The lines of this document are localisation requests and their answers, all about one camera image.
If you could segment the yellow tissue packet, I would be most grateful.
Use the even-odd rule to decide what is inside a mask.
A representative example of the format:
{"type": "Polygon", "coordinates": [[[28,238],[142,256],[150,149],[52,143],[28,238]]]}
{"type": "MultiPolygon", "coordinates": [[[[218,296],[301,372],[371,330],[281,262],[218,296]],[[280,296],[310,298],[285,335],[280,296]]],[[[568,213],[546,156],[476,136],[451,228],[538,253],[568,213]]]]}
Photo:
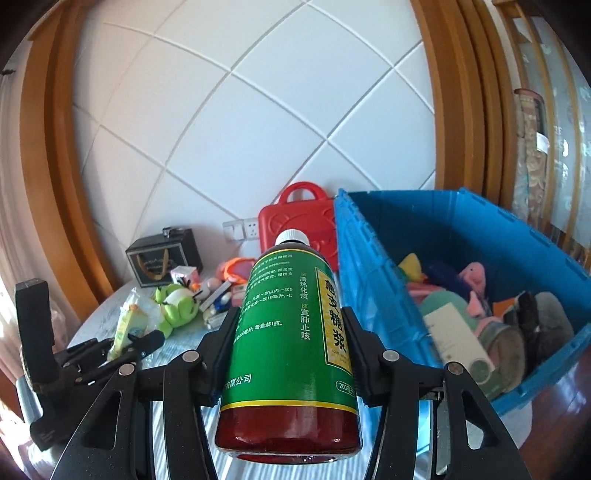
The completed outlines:
{"type": "Polygon", "coordinates": [[[119,358],[134,338],[142,337],[148,326],[148,320],[148,315],[137,304],[123,306],[112,346],[107,353],[107,360],[113,361],[119,358]]]}

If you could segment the white rectangular box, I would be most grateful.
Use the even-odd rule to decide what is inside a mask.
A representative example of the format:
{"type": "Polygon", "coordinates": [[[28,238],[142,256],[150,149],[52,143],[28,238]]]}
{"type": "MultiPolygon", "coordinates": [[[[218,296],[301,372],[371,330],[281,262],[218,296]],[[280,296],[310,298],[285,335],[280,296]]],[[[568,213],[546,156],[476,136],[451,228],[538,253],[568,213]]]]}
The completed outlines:
{"type": "Polygon", "coordinates": [[[465,318],[452,304],[421,305],[426,327],[444,364],[460,363],[479,384],[486,384],[495,366],[465,318]]]}

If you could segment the brown bottle green label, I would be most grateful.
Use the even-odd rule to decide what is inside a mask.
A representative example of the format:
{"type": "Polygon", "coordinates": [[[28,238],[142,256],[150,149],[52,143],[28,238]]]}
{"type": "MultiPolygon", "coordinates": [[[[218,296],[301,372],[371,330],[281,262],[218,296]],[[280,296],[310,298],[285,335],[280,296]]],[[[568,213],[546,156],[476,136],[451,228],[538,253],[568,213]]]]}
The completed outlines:
{"type": "Polygon", "coordinates": [[[300,230],[280,232],[252,267],[215,445],[279,464],[331,462],[362,448],[335,276],[300,230]]]}

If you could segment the pink pig plush teal dress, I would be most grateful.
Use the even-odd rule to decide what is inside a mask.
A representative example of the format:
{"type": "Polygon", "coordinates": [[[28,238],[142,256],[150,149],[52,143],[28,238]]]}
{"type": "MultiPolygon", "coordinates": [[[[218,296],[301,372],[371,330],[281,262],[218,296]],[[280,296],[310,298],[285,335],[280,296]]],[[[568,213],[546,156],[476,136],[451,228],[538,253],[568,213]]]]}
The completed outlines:
{"type": "Polygon", "coordinates": [[[460,272],[442,261],[429,263],[421,279],[410,280],[406,288],[420,310],[421,305],[442,306],[452,303],[477,338],[483,335],[489,325],[502,323],[499,317],[493,315],[485,298],[486,273],[479,262],[469,263],[460,272]]]}

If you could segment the green frog plush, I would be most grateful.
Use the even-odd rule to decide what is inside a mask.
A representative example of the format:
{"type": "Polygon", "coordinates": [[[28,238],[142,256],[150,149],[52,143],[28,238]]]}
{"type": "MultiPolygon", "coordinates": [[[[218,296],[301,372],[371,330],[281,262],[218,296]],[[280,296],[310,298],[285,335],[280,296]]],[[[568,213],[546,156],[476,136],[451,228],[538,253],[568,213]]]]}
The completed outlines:
{"type": "Polygon", "coordinates": [[[179,284],[157,287],[152,298],[162,313],[158,330],[165,338],[168,338],[174,329],[192,322],[199,313],[199,302],[193,297],[193,292],[179,284]]]}

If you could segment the small pink white box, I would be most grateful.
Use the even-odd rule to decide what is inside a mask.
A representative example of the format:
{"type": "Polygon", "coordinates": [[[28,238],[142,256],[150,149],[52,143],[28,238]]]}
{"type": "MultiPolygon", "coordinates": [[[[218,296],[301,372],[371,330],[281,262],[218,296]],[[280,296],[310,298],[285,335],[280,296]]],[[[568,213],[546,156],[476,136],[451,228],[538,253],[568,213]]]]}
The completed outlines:
{"type": "Polygon", "coordinates": [[[170,271],[171,281],[195,292],[200,287],[200,275],[197,267],[177,266],[170,271]]]}

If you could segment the black gift bag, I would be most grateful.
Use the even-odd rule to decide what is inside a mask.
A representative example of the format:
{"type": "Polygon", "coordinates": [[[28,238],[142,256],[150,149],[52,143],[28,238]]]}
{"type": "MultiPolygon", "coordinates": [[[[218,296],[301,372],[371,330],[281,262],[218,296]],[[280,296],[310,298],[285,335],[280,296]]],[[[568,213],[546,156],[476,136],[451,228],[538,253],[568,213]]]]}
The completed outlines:
{"type": "Polygon", "coordinates": [[[165,227],[135,240],[125,254],[140,287],[171,283],[171,271],[178,266],[195,267],[198,273],[204,269],[191,229],[165,227]]]}

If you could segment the white snowman plush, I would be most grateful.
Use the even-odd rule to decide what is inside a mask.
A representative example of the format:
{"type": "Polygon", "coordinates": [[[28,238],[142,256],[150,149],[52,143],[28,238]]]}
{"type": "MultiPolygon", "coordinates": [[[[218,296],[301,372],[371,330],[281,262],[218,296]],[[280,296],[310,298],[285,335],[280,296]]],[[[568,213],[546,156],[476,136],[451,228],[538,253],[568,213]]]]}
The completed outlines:
{"type": "Polygon", "coordinates": [[[204,281],[201,281],[197,287],[195,287],[194,297],[197,298],[198,301],[202,302],[207,299],[211,294],[221,287],[222,281],[219,280],[217,277],[211,277],[204,281]]]}

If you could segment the pink white medicine box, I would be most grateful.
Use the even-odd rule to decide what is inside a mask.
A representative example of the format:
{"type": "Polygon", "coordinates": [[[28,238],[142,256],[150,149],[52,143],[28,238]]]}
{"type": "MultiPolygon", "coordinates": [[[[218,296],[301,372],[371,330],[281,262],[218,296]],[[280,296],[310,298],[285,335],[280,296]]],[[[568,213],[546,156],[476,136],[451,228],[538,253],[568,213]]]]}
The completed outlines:
{"type": "Polygon", "coordinates": [[[245,294],[247,290],[247,284],[233,284],[230,288],[230,305],[232,307],[242,307],[242,303],[245,300],[245,294]]]}

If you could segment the long white flat box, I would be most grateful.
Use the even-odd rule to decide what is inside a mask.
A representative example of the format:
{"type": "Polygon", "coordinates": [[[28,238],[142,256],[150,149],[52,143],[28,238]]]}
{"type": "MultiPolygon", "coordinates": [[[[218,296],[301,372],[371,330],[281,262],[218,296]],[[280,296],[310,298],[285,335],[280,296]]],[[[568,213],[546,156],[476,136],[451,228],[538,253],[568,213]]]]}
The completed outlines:
{"type": "Polygon", "coordinates": [[[228,291],[231,287],[231,282],[230,281],[224,281],[221,286],[219,286],[216,290],[214,290],[211,295],[209,295],[205,300],[202,301],[202,303],[200,304],[199,310],[201,312],[204,312],[205,310],[207,310],[209,308],[209,306],[211,306],[212,304],[214,304],[214,301],[221,297],[226,291],[228,291]]]}

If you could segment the orange pink plush pouch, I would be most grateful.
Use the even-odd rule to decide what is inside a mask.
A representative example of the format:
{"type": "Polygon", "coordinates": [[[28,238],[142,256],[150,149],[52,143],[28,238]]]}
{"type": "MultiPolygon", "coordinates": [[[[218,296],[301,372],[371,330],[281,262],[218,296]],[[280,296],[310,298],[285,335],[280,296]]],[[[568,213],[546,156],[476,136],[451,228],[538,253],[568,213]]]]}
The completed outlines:
{"type": "Polygon", "coordinates": [[[235,257],[218,265],[215,276],[221,281],[242,285],[249,281],[256,258],[235,257]]]}

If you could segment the blue plastic storage crate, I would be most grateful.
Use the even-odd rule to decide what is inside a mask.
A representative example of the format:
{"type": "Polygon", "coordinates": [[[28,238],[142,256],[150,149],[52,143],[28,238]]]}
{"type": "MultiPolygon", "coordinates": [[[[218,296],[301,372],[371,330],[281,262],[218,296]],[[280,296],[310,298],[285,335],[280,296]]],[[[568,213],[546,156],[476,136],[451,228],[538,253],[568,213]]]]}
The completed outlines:
{"type": "Polygon", "coordinates": [[[560,303],[564,318],[539,325],[533,371],[493,403],[523,444],[533,400],[589,346],[589,275],[542,233],[464,189],[341,192],[335,221],[342,302],[418,364],[442,363],[424,322],[429,306],[453,302],[481,334],[500,325],[494,305],[522,293],[534,295],[540,312],[551,299],[560,303]]]}

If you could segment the red plastic toy suitcase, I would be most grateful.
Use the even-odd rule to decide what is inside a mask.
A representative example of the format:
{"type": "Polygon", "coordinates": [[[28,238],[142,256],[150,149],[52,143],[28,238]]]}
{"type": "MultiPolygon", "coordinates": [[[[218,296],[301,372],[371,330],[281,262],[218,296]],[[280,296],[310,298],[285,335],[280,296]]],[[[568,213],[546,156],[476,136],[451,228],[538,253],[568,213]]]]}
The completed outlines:
{"type": "Polygon", "coordinates": [[[334,199],[321,186],[311,182],[291,184],[276,203],[260,210],[257,220],[263,252],[273,247],[280,232],[297,229],[307,235],[311,247],[325,257],[332,271],[339,271],[334,199]]]}

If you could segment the grey plush toy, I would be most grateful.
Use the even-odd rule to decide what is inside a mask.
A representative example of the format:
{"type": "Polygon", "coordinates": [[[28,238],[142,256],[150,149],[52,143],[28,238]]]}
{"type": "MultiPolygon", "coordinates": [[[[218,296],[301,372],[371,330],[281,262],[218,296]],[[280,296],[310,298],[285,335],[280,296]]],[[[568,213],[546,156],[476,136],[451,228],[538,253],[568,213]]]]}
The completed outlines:
{"type": "Polygon", "coordinates": [[[517,327],[525,344],[525,376],[574,337],[573,327],[558,298],[551,292],[523,292],[503,314],[505,324],[517,327]]]}

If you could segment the rolled patterned carpet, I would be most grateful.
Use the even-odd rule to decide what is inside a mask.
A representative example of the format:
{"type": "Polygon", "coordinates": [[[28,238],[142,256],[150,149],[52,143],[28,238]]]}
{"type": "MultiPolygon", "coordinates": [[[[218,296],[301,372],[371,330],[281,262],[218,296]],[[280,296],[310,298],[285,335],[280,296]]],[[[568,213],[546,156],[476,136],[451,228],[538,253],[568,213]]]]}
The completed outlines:
{"type": "Polygon", "coordinates": [[[549,138],[544,100],[527,88],[515,90],[517,163],[512,211],[535,229],[542,225],[549,138]]]}

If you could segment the wooden lattice partition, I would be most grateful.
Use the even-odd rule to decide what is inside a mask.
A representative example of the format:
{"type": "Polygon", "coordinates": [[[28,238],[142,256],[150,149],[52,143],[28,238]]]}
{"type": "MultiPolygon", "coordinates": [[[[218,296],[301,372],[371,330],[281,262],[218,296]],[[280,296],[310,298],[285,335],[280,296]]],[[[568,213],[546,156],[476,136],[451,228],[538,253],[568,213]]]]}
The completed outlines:
{"type": "Polygon", "coordinates": [[[519,80],[512,211],[581,259],[590,250],[590,84],[538,6],[495,6],[519,80]]]}

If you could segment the white wall socket panel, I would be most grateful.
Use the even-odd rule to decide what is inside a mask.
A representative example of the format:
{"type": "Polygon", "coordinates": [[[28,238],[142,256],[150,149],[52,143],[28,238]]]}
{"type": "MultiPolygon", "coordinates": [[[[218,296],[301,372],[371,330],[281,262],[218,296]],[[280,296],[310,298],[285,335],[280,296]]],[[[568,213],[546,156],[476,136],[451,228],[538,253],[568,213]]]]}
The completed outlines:
{"type": "Polygon", "coordinates": [[[228,242],[242,242],[259,239],[259,220],[238,219],[222,223],[222,232],[228,242]]]}

